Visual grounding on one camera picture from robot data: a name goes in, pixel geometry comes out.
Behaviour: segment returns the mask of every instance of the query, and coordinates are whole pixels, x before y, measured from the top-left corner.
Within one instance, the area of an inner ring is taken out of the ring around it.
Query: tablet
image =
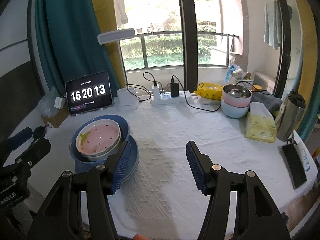
[[[66,95],[71,115],[113,106],[107,72],[68,81],[66,83]]]

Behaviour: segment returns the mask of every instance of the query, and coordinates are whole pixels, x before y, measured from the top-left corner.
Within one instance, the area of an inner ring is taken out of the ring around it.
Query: white box
[[[66,101],[67,100],[65,98],[56,97],[56,101],[54,102],[54,107],[58,109],[62,109]]]

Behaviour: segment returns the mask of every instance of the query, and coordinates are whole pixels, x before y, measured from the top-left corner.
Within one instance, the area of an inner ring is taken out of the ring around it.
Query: power strip
[[[192,96],[189,91],[185,91],[187,101],[190,102]],[[179,91],[179,97],[171,97],[171,92],[164,92],[160,95],[160,99],[154,100],[153,98],[150,100],[150,103],[153,106],[156,105],[168,105],[168,104],[176,104],[176,103],[184,103],[186,101],[184,97],[183,91]]]

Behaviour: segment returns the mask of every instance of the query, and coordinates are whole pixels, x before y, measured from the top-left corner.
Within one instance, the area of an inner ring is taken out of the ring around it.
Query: pink bowl
[[[235,107],[247,107],[250,104],[252,93],[248,98],[234,98],[228,95],[225,91],[222,91],[222,99],[230,106]]]
[[[84,155],[99,156],[110,151],[119,141],[120,127],[110,119],[101,119],[85,126],[76,138],[76,147]]]

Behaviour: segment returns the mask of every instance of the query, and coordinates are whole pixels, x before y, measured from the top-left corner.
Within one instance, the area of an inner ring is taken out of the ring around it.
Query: table
[[[210,113],[184,103],[151,106],[145,101],[132,111],[119,111],[116,104],[103,111],[69,116],[58,129],[48,129],[46,138],[52,150],[32,169],[28,181],[42,196],[49,193],[63,171],[75,172],[68,150],[75,131],[88,120],[105,114],[118,114],[129,122],[140,153],[134,175],[115,195],[108,196],[121,236],[132,238],[140,233],[151,239],[198,237],[210,197],[197,190],[193,179],[185,152],[190,140],[213,163],[228,171],[255,171],[280,211],[308,192],[316,178],[316,166],[311,161],[308,181],[293,190],[278,150],[284,143],[278,139],[267,143],[245,138],[245,118],[228,118],[221,109]],[[295,140],[301,141],[297,134]],[[83,221],[88,223],[85,205],[82,195]],[[233,232],[235,211],[236,193],[232,192],[226,233]]]

